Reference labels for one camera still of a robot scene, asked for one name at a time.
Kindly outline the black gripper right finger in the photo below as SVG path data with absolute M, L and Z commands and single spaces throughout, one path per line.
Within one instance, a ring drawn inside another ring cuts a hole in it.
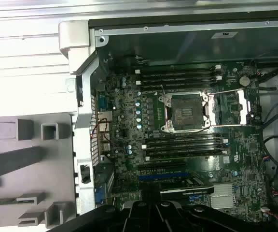
M 214 191 L 214 186 L 197 186 L 195 188 L 179 188 L 162 190 L 159 183 L 159 202 L 152 208 L 163 223 L 164 232 L 257 232 L 259 226 L 251 224 L 211 207 L 197 204 L 183 208 L 176 197 L 162 197 L 162 194 L 206 194 Z

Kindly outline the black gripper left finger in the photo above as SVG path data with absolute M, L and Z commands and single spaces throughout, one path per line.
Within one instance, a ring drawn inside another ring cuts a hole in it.
M 141 200 L 128 201 L 123 209 L 103 205 L 84 213 L 51 232 L 148 232 L 152 208 L 159 202 L 159 187 L 155 183 L 141 186 Z

